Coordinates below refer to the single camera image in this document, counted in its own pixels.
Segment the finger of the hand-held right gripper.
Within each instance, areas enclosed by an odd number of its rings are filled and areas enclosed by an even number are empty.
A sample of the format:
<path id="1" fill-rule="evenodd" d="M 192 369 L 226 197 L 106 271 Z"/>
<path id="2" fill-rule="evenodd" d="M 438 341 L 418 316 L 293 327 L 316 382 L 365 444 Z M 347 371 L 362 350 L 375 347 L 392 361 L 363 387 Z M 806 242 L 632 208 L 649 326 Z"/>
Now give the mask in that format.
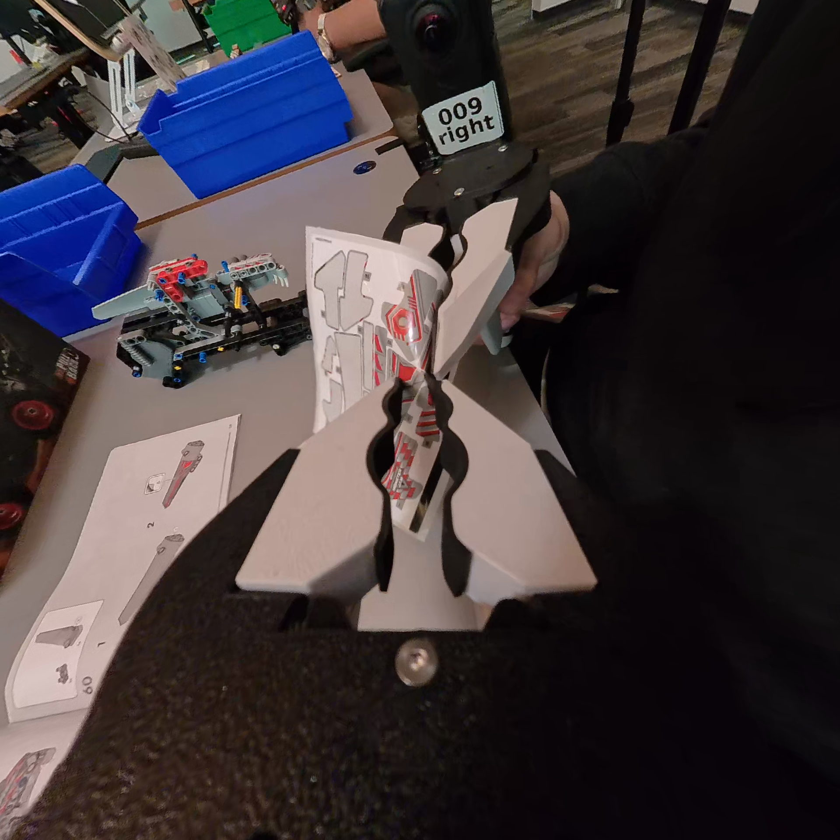
<path id="1" fill-rule="evenodd" d="M 442 379 L 477 337 L 491 354 L 503 346 L 498 307 L 515 277 L 508 236 L 517 198 L 492 203 L 463 225 L 466 250 L 452 269 L 451 288 L 437 312 L 434 376 Z"/>
<path id="2" fill-rule="evenodd" d="M 444 229 L 437 224 L 416 224 L 400 235 L 398 247 L 404 256 L 432 258 L 444 239 Z"/>

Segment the board on white stand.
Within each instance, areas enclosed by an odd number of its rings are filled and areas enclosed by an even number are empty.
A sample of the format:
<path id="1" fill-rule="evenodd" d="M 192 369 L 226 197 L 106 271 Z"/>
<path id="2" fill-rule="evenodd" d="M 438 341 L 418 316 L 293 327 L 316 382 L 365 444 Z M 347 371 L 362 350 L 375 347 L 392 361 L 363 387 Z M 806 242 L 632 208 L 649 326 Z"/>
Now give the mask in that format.
<path id="1" fill-rule="evenodd" d="M 107 47 L 108 78 L 102 80 L 86 71 L 81 72 L 81 77 L 97 121 L 95 132 L 119 144 L 138 134 L 146 102 L 154 95 L 153 89 L 144 92 L 138 86 L 139 59 L 151 68 L 157 91 L 174 92 L 186 74 L 136 15 L 127 16 L 116 25 L 113 35 L 107 37 Z"/>

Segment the black tripod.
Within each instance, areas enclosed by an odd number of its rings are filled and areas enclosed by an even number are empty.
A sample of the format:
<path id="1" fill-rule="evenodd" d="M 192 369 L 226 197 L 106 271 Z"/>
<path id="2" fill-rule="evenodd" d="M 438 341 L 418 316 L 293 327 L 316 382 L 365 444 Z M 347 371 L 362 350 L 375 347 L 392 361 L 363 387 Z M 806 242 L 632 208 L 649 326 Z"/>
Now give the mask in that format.
<path id="1" fill-rule="evenodd" d="M 668 126 L 668 134 L 684 130 L 690 125 L 731 3 L 731 1 L 708 1 L 706 3 L 706 10 L 700 20 L 686 73 Z M 605 147 L 607 148 L 622 141 L 624 131 L 634 114 L 634 102 L 630 96 L 631 81 L 645 8 L 645 1 L 632 1 L 630 3 L 616 93 L 606 125 Z"/>

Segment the partly built toy vehicle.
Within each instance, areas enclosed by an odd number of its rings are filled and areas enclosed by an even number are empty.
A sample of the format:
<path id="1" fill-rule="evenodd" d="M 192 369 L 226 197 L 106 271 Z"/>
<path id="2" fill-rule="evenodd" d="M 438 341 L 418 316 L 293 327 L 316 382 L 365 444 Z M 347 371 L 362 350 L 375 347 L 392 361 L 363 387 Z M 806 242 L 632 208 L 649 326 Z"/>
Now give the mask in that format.
<path id="1" fill-rule="evenodd" d="M 91 309 L 98 321 L 122 317 L 117 358 L 133 378 L 179 390 L 218 355 L 234 358 L 252 345 L 284 356 L 312 339 L 305 291 L 257 302 L 258 290 L 289 287 L 287 269 L 271 254 L 223 261 L 211 270 L 198 255 L 165 260 L 143 285 Z"/>

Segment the person's right forearm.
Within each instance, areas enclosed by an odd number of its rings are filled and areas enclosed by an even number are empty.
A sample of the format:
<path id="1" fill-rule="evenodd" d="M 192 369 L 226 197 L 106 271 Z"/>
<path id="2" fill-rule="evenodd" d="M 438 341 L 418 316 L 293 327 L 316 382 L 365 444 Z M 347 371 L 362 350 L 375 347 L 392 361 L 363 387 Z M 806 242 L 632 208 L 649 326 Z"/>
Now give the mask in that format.
<path id="1" fill-rule="evenodd" d="M 658 220 L 696 158 L 714 109 L 682 131 L 626 141 L 553 180 L 570 234 L 552 276 L 532 295 L 552 305 L 589 287 L 630 288 Z"/>

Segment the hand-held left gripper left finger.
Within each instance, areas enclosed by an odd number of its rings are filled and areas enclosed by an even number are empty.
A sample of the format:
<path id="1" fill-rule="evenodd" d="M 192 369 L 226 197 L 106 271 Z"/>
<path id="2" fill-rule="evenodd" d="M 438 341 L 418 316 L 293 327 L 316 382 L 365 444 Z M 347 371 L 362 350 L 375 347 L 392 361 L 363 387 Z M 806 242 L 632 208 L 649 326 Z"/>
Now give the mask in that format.
<path id="1" fill-rule="evenodd" d="M 386 592 L 394 538 L 383 479 L 395 460 L 403 381 L 378 385 L 293 452 L 235 582 L 247 592 Z"/>

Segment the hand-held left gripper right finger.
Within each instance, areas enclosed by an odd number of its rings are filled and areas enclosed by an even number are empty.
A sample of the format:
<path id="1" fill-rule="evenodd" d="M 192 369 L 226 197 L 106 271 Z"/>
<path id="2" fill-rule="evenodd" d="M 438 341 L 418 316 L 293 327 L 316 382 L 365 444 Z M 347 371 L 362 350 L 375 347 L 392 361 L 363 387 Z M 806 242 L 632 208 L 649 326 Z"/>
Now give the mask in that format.
<path id="1" fill-rule="evenodd" d="M 595 573 L 535 450 L 450 381 L 428 378 L 451 480 L 443 501 L 441 559 L 454 596 L 477 603 L 588 592 Z"/>

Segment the open instruction booklet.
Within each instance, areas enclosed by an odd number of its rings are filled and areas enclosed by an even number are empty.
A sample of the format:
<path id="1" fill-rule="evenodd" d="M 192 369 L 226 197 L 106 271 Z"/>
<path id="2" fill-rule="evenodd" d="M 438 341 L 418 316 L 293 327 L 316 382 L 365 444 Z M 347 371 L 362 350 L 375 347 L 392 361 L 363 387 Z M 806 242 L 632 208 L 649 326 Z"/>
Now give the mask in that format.
<path id="1" fill-rule="evenodd" d="M 115 448 L 5 684 L 2 838 L 67 755 L 137 612 L 228 502 L 240 415 Z"/>

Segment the blue plastic bin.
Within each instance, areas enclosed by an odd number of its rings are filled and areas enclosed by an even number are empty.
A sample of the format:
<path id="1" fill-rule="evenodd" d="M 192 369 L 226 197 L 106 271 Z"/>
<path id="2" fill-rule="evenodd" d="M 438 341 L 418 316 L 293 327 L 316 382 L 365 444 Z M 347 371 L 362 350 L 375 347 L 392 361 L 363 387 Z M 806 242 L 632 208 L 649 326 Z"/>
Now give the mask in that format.
<path id="1" fill-rule="evenodd" d="M 157 91 L 139 130 L 196 198 L 348 142 L 350 102 L 309 32 Z"/>
<path id="2" fill-rule="evenodd" d="M 81 164 L 1 193 L 1 299 L 64 338 L 129 287 L 137 215 Z"/>

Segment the sticker sheet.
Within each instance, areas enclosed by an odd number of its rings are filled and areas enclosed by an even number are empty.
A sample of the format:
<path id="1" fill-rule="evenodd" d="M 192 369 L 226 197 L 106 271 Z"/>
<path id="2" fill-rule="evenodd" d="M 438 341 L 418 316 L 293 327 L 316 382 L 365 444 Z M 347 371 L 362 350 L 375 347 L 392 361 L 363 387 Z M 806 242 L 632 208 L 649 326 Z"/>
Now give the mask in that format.
<path id="1" fill-rule="evenodd" d="M 378 386 L 404 383 L 394 466 L 383 479 L 394 525 L 425 540 L 442 469 L 440 432 L 425 372 L 445 270 L 411 248 L 308 227 L 309 318 L 317 433 Z"/>

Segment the person's right hand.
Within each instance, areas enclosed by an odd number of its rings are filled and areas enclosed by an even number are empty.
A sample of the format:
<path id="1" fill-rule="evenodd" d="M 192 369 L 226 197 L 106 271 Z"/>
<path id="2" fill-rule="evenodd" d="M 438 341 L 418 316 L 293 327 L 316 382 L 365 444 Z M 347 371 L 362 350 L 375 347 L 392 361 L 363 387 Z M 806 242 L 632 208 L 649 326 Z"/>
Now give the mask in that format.
<path id="1" fill-rule="evenodd" d="M 569 241 L 571 223 L 565 205 L 555 191 L 549 199 L 551 218 L 522 247 L 514 280 L 498 307 L 504 333 L 516 325 L 532 295 L 552 276 Z"/>

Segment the black toy set box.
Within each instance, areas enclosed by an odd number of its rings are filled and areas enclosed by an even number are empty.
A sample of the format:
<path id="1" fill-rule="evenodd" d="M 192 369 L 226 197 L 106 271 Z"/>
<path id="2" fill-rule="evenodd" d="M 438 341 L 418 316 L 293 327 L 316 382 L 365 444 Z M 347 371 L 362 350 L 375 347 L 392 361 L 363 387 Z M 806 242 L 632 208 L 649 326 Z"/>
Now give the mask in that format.
<path id="1" fill-rule="evenodd" d="M 44 477 L 89 358 L 1 302 L 1 572 Z"/>

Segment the green bin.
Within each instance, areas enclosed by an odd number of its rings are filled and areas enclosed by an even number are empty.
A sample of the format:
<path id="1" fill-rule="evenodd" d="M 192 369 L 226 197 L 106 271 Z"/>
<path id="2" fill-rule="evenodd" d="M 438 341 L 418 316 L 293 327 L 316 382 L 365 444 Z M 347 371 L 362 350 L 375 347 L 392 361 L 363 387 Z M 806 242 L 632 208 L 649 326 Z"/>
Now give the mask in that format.
<path id="1" fill-rule="evenodd" d="M 201 14 L 228 58 L 291 34 L 271 1 L 206 2 Z"/>

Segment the person's torso in black top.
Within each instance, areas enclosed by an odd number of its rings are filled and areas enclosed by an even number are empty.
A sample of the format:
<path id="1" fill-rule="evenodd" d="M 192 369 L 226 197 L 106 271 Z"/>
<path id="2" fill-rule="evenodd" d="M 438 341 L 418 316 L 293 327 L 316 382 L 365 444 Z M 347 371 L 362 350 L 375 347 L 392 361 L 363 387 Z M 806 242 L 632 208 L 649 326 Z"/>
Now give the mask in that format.
<path id="1" fill-rule="evenodd" d="M 632 286 L 548 372 L 579 477 L 689 555 L 790 838 L 838 838 L 838 29 L 759 3 Z"/>

